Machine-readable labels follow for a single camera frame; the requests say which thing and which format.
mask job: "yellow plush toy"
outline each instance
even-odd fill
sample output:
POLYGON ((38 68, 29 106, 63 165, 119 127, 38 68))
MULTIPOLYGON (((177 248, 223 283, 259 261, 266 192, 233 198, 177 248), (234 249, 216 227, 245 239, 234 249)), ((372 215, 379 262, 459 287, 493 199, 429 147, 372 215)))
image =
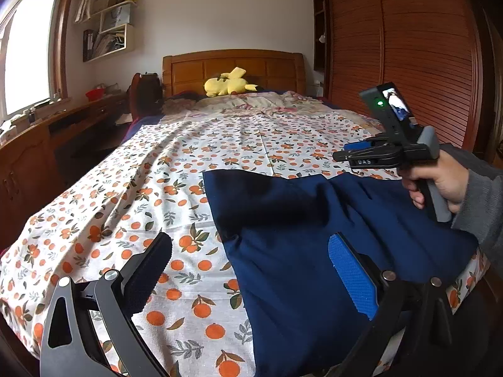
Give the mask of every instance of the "yellow plush toy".
POLYGON ((245 93, 247 90, 256 92, 257 85, 249 85, 243 76, 246 74, 244 69, 235 67, 230 73, 220 75, 220 78, 211 78, 204 84, 206 96, 223 96, 238 93, 245 93))

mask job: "textured blue pad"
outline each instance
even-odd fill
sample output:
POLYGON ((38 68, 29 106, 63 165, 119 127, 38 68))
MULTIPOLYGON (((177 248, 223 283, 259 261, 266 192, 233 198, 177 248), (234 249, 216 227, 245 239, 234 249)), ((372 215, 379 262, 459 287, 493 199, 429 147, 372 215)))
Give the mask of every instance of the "textured blue pad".
POLYGON ((370 142, 361 141, 361 142, 352 142, 344 145, 344 150, 361 150, 370 147, 370 142))
POLYGON ((329 258, 356 310, 372 320, 378 308, 376 286, 338 234, 329 239, 329 258))

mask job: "person's arm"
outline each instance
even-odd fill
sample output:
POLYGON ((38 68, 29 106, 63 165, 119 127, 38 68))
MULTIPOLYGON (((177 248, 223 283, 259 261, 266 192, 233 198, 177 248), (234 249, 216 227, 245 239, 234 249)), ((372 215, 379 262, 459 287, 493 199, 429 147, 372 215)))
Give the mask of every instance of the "person's arm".
POLYGON ((493 267, 503 276, 503 180, 469 171, 466 194, 452 228, 474 234, 493 267))
POLYGON ((449 210, 457 214, 453 229, 476 236, 482 251, 503 276, 503 181, 480 176, 465 169, 452 156, 440 151, 434 163, 426 163, 399 172, 403 186, 409 190, 414 205, 424 208, 424 196, 414 180, 431 179, 448 201, 449 210))

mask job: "red-brown wardrobe door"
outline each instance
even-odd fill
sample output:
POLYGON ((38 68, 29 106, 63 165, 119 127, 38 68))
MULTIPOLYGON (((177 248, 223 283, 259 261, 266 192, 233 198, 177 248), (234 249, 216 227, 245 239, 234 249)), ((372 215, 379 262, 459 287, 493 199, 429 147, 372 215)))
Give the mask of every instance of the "red-brown wardrobe door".
POLYGON ((341 108, 369 114, 358 92, 379 84, 380 1, 328 2, 331 52, 329 99, 341 108))
POLYGON ((421 124, 461 147, 472 100, 466 0, 382 0, 384 82, 394 82, 421 124))

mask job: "person's hand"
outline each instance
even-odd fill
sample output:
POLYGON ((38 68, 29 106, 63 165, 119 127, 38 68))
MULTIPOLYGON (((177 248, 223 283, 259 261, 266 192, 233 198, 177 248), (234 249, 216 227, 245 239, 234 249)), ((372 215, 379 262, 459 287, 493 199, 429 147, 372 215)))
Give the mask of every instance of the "person's hand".
POLYGON ((398 174, 402 177, 403 186, 409 190, 412 202, 420 210, 424 208, 424 195, 419 191, 414 180, 423 178, 435 182, 453 214, 459 212, 459 206, 465 197, 468 185, 468 170, 450 154, 441 150, 436 161, 400 169, 398 174))

